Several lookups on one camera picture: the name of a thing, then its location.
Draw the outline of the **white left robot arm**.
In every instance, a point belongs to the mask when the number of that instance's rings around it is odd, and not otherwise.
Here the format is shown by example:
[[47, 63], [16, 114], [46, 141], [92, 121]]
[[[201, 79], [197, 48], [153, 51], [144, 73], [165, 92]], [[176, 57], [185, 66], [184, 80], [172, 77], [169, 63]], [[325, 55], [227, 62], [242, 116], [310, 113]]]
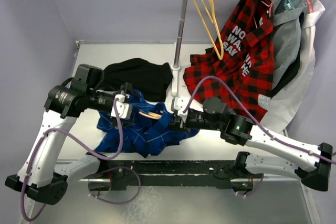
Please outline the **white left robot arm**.
[[[129, 119], [132, 106], [129, 96], [136, 94], [130, 83], [117, 91], [99, 90], [104, 80], [102, 69], [81, 64], [74, 77], [63, 81], [48, 92], [43, 121], [30, 154], [17, 174], [6, 178], [5, 185], [36, 202], [55, 205], [64, 196], [68, 186], [93, 174], [104, 177], [107, 161], [121, 153], [123, 140], [112, 156], [104, 156], [74, 138], [69, 132], [86, 109], [107, 112], [117, 123]], [[63, 168], [56, 168], [59, 153], [67, 137], [73, 138], [87, 154]]]

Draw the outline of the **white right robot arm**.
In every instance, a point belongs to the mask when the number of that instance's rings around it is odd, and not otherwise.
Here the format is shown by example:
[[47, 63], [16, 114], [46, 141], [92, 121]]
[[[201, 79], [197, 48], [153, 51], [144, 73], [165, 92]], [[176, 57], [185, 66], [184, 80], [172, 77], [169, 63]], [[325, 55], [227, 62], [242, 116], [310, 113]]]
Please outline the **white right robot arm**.
[[293, 140], [259, 126], [252, 119], [236, 114], [219, 98], [206, 99], [201, 111], [189, 109], [187, 99], [172, 100], [173, 122], [179, 130], [219, 131], [225, 142], [270, 153], [260, 156], [239, 152], [233, 164], [238, 177], [272, 174], [290, 177], [306, 187], [327, 191], [331, 172], [332, 146], [312, 145]]

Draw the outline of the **blue plaid shirt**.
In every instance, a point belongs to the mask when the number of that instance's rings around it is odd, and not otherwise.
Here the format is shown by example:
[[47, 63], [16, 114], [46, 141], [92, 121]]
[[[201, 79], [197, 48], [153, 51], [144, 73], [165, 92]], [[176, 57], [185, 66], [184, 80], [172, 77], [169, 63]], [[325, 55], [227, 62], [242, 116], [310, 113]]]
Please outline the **blue plaid shirt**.
[[[170, 113], [163, 102], [148, 103], [141, 91], [138, 96], [131, 98], [132, 114], [129, 120], [122, 122], [123, 153], [138, 153], [144, 158], [158, 156], [167, 146], [179, 145], [180, 141], [196, 136], [199, 130], [189, 133], [169, 129]], [[159, 120], [149, 119], [139, 114], [153, 112], [161, 114]]]

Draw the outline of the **beige plastic hanger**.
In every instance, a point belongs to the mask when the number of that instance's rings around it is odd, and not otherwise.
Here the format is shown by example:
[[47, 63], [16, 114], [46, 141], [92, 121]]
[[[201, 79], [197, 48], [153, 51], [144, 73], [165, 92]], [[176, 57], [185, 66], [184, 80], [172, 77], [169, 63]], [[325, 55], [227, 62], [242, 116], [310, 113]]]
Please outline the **beige plastic hanger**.
[[144, 111], [139, 111], [139, 114], [153, 120], [159, 120], [162, 117], [161, 114], [153, 113], [150, 111], [148, 113], [145, 113]]

